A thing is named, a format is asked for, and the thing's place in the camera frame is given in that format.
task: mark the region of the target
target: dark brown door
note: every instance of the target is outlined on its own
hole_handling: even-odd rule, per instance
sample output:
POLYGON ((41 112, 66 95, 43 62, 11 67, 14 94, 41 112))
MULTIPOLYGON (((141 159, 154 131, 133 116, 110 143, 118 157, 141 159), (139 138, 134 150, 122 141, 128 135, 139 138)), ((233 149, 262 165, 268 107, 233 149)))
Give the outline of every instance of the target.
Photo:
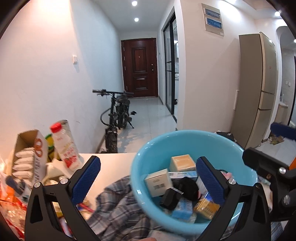
POLYGON ((134 97, 158 96, 156 39, 121 42, 124 88, 134 97))

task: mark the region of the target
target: open cardboard box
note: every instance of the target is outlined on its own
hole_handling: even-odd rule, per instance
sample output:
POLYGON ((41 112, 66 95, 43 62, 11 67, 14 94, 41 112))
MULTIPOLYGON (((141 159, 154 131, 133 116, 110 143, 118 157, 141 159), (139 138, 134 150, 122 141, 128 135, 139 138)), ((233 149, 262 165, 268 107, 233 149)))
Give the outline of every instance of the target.
POLYGON ((34 184, 37 181, 41 181, 46 175, 45 164, 47 163, 48 155, 47 141, 42 136, 39 130, 30 130, 23 133, 19 133, 17 135, 11 167, 7 168, 7 174, 12 175, 12 173, 15 172, 14 170, 12 170, 15 161, 18 159, 18 157, 16 157, 15 154, 27 147, 35 148, 35 156, 33 163, 34 170, 32 170, 33 176, 30 180, 32 184, 34 184))

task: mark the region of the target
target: light switch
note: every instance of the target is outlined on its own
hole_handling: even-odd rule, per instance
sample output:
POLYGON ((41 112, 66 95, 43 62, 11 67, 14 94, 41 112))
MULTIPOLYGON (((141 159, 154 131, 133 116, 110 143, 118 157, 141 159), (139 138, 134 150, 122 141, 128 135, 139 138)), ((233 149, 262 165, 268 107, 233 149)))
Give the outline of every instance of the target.
POLYGON ((76 55, 73 55, 73 64, 78 64, 78 58, 76 55))

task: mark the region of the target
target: refrigerator door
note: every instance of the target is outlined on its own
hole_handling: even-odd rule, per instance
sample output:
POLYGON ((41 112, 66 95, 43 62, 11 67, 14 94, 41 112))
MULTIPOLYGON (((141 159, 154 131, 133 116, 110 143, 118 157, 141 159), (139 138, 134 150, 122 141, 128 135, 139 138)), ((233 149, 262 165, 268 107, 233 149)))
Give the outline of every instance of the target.
POLYGON ((263 55, 262 91, 275 94, 277 81, 276 49, 274 43, 263 33, 260 33, 263 55))
POLYGON ((261 91, 259 109, 260 110, 271 110, 274 106, 275 95, 261 91))
POLYGON ((258 110, 255 123, 245 149, 258 146, 264 138, 272 110, 258 110))

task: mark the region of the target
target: plaid fabric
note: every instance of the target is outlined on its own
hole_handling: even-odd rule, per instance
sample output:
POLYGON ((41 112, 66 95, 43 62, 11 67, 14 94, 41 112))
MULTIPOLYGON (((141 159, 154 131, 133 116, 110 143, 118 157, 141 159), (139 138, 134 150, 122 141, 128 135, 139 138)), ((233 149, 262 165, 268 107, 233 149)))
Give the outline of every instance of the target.
MULTIPOLYGON (((130 186, 130 176, 110 186, 96 198, 97 208, 87 223, 102 241, 138 241, 146 238, 151 230, 165 231, 151 220, 138 206, 130 186)), ((228 237, 233 226, 228 227, 222 238, 228 237)), ((283 232, 281 223, 271 223, 271 240, 283 232)), ((197 237, 187 237, 194 241, 197 237)))

